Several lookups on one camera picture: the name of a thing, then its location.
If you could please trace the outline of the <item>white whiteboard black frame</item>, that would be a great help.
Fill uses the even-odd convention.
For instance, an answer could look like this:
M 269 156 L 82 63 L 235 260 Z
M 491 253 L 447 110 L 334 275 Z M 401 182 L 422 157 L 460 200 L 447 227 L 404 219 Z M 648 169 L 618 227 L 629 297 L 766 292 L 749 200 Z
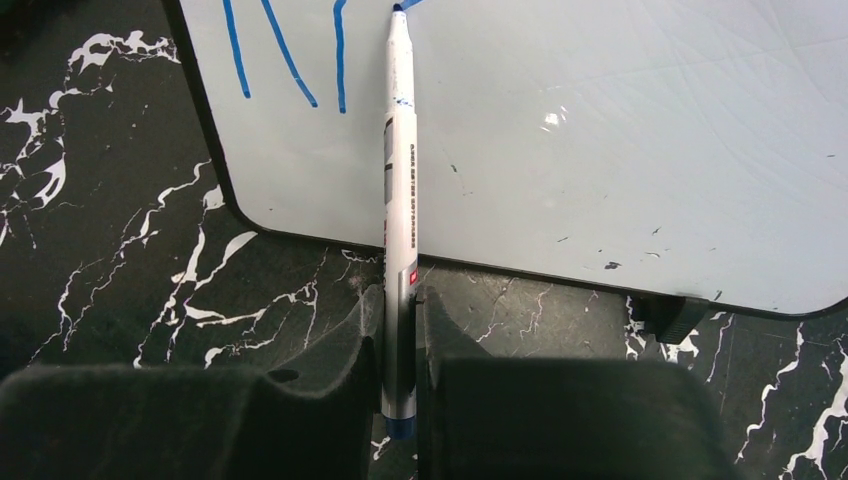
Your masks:
M 407 1 L 424 255 L 786 320 L 847 303 L 843 1 Z M 225 196 L 382 243 L 388 1 L 167 1 Z

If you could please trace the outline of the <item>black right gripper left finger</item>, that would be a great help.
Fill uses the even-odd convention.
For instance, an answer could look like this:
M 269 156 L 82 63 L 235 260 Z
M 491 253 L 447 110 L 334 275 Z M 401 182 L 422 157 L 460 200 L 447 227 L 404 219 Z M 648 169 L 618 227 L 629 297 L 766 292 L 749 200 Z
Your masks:
M 364 479 L 382 290 L 274 368 L 39 366 L 1 385 L 5 479 Z

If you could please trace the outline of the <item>white whiteboard marker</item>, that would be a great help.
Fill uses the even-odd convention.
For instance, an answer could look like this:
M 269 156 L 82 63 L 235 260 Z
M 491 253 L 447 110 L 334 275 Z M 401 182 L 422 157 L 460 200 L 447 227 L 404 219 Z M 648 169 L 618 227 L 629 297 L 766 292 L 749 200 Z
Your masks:
M 416 429 L 417 115 L 407 4 L 392 7 L 386 44 L 384 321 L 381 412 L 393 440 Z

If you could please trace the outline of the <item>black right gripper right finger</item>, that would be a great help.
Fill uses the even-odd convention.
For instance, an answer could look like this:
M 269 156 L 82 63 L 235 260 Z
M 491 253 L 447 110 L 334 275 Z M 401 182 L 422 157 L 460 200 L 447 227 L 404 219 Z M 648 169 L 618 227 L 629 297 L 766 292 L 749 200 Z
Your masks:
M 496 357 L 417 298 L 422 479 L 736 479 L 718 412 L 661 361 Z

